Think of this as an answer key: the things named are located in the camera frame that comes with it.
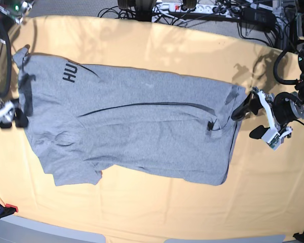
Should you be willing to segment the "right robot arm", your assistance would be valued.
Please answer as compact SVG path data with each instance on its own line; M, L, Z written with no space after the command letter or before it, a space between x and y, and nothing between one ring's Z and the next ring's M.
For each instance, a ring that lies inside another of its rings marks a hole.
M28 126L28 119L22 112L18 99L5 101L12 78L12 52L9 31L14 25L20 25L25 15L32 9L34 1L0 1L0 56L6 48L7 75L5 86L0 91L0 128L9 129L12 123L18 128Z

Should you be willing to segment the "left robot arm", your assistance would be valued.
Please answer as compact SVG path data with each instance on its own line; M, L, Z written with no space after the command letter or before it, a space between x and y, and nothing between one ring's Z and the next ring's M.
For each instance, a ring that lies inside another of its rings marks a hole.
M232 120L242 121L246 114L252 112L257 115L260 109L264 109L269 126L259 126L249 134L252 139L263 139L270 143L273 140L280 141L291 137L291 122L301 123L304 119L304 1L296 1L294 7L296 13L289 25L295 27L297 38L290 40L289 45L279 54L274 62L273 75L281 85L294 86L295 92L281 92L275 96L266 94L254 87L243 103L232 113ZM283 57L294 51L298 54L298 65L301 70L298 79L282 79L278 74L278 66Z

